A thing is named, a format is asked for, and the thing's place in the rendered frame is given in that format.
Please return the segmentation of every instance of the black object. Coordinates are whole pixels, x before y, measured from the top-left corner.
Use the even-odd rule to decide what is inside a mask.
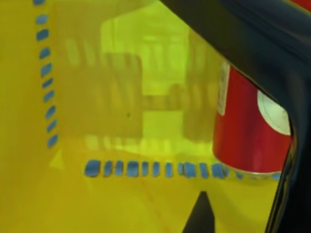
[[[182,233],[215,233],[215,217],[206,192],[201,192]]]
[[[266,232],[311,232],[311,18],[284,0],[161,0],[287,110],[293,142]]]

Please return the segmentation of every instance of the white circle on can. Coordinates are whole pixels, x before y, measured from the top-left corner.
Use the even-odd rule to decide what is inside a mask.
[[[291,135],[288,114],[284,108],[261,91],[257,93],[257,102],[261,116],[272,129],[283,135]]]

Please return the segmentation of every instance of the blue mark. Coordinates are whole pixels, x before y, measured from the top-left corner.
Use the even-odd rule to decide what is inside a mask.
[[[196,170],[194,164],[184,163],[184,169],[187,178],[196,177]]]
[[[220,179],[224,178],[223,167],[221,164],[213,164],[212,165],[212,175],[215,178],[217,178],[217,177]]]
[[[223,166],[223,173],[225,177],[229,176],[229,169],[226,166]]]
[[[101,162],[98,160],[90,160],[86,165],[84,174],[88,177],[96,177],[100,173],[100,170],[101,170]]]
[[[45,81],[42,84],[42,88],[47,88],[49,85],[51,85],[53,83],[53,78],[50,78],[49,80]]]
[[[52,71],[52,64],[49,63],[41,68],[41,77],[46,76]]]
[[[35,6],[42,5],[45,3],[45,0],[33,0],[33,1]]]
[[[55,134],[54,136],[49,138],[49,140],[48,140],[48,147],[49,148],[53,147],[57,143],[57,140],[58,140],[58,134]]]
[[[280,172],[279,172],[279,173],[276,173],[276,174],[274,174],[271,178],[272,178],[272,180],[274,180],[274,181],[279,181],[280,178],[281,178],[281,173],[280,173]]]
[[[39,58],[40,59],[46,58],[47,56],[50,56],[50,54],[51,54],[50,48],[46,47],[40,51]]]
[[[51,132],[57,125],[57,120],[54,120],[50,125],[47,126],[47,132]]]
[[[123,161],[119,160],[117,161],[117,164],[116,164],[115,175],[122,176],[122,174],[123,174]]]
[[[152,171],[153,177],[159,176],[160,175],[160,163],[154,162],[152,170],[153,170]]]
[[[165,165],[165,176],[168,178],[173,176],[173,165],[171,163]]]
[[[126,175],[128,177],[137,177],[138,176],[138,167],[139,167],[138,162],[136,162],[136,161],[128,162]]]
[[[52,106],[51,108],[49,108],[48,111],[45,114],[45,119],[46,120],[50,119],[54,115],[55,111],[56,111],[56,107],[55,106]]]
[[[112,161],[107,161],[104,165],[104,176],[110,176],[112,173]]]
[[[44,40],[44,39],[48,38],[49,35],[50,35],[49,30],[43,29],[43,30],[37,32],[37,41]]]
[[[180,176],[184,175],[184,165],[182,163],[178,164],[178,174]]]
[[[201,171],[201,177],[203,179],[207,179],[208,178],[208,171],[207,171],[206,163],[200,163],[199,164],[199,168],[200,168],[200,171]]]
[[[236,172],[235,175],[237,176],[238,179],[240,179],[240,180],[243,179],[242,173]]]
[[[148,175],[148,169],[149,169],[149,164],[148,162],[142,162],[142,175],[147,176]]]
[[[40,15],[35,19],[35,23],[38,25],[42,25],[48,22],[48,16],[47,15]]]
[[[50,99],[52,99],[54,97],[55,92],[54,91],[50,91],[47,94],[45,94],[43,101],[46,103],[48,102]]]

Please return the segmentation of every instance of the can label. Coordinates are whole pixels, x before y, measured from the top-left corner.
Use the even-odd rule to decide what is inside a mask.
[[[261,116],[272,129],[283,135],[291,135],[288,115],[285,109],[261,91],[257,93],[257,102]]]
[[[220,76],[218,79],[218,114],[225,115],[227,102],[228,83],[229,83],[230,65],[224,62],[221,66]]]

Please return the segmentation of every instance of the can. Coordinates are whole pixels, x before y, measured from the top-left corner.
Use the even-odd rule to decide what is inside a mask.
[[[280,172],[291,143],[287,112],[228,63],[218,83],[213,153],[229,168]]]

